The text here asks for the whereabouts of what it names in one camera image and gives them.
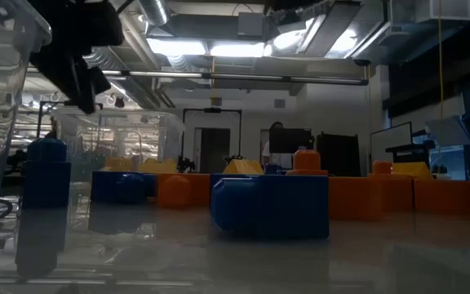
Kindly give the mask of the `grey ceiling box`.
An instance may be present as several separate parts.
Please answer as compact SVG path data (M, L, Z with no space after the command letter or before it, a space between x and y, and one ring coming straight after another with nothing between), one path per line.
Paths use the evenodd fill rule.
M237 37L239 39L261 39L264 36L264 17L260 13L239 12Z

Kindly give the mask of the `black gantry frame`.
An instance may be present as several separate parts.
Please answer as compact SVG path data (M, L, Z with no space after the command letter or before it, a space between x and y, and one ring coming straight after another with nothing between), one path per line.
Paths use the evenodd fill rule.
M242 110L241 109L221 109L216 107L209 107L209 108L184 108L182 110L182 123L185 124L186 121L186 114L188 111L197 111L209 114L220 114L223 112L227 113L237 113L239 115L239 123L238 123L238 152L237 156L242 155ZM180 157L181 159L184 158L184 141L185 141L185 131L182 131L182 141L180 147Z

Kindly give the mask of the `ceiling light panel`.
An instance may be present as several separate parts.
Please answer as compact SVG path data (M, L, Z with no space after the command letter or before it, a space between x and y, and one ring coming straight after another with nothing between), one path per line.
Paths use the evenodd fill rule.
M164 56L199 56L206 54L206 48L199 41L164 40L148 38L151 50Z
M214 45L210 54L221 57L253 57L260 58L264 53L264 43L224 43Z

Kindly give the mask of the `white angled panel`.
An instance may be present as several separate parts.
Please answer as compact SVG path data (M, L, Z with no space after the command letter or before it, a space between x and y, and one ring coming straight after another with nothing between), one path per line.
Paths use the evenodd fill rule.
M425 129L440 147L470 145L470 135L458 115L427 121Z

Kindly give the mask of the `white ceiling box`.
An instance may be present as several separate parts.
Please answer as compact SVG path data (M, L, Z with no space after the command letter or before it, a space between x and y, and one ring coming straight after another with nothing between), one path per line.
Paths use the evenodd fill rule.
M470 0L415 0L415 21L470 21Z

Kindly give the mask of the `black computer monitor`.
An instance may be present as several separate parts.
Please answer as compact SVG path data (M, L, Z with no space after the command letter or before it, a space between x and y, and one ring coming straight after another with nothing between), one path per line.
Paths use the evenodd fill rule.
M312 149L313 142L310 129L273 128L269 132L271 154L294 154L298 149Z

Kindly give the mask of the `black desk shelf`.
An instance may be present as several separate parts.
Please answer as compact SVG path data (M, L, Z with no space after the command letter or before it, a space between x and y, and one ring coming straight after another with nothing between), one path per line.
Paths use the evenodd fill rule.
M433 140L425 140L422 144L400 145L386 148L386 152L392 155L394 163L424 163L430 167L429 151L435 149Z

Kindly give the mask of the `whiteboard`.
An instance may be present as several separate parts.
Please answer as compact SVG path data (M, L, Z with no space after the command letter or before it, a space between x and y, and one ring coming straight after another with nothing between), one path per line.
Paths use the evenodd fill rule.
M412 123L406 122L370 134L370 160L392 161L392 153L386 149L412 143Z

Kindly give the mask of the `long metal ceiling pipe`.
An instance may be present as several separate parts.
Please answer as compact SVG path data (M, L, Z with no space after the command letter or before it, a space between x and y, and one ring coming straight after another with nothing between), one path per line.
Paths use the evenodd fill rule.
M259 82L288 82L288 83L310 83L328 85L366 86L367 79L360 78L334 78L334 77L303 77L303 76L280 76L263 74L241 74L241 73L206 73L206 72L166 72L166 71L131 71L131 70L102 70L107 77L146 77L146 78L188 78L208 80L242 80Z

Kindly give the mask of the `round metal air duct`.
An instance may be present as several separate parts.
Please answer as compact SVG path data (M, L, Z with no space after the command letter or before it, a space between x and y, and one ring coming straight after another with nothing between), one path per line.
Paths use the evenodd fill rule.
M165 25L171 18L165 0L138 0L140 10L151 26Z

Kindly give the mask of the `blue plastic building block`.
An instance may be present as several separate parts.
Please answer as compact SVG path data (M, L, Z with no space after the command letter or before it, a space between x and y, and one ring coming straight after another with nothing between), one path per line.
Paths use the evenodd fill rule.
M328 176L221 176L211 188L211 219L229 234L258 239L326 239Z
M69 201L71 163L66 144L54 138L33 141L24 162L23 209L66 207Z
M94 171L91 201L97 203L140 204L154 197L157 176L125 171Z

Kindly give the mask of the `black cabinet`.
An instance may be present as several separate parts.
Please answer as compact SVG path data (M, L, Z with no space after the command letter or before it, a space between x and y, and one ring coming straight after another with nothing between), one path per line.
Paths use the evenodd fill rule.
M321 169L333 176L361 176L358 135L343 136L322 132L317 135Z

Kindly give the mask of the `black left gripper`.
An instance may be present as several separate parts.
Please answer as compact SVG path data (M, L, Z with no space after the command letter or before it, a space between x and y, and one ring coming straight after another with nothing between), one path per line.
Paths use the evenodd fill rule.
M86 61L79 59L89 55L92 47L123 43L118 11L109 0L29 0L29 4L51 26L51 42L33 53L30 62L47 78L76 75L78 92L73 102L83 113L93 114L95 94L109 90L111 84L101 69L88 69Z

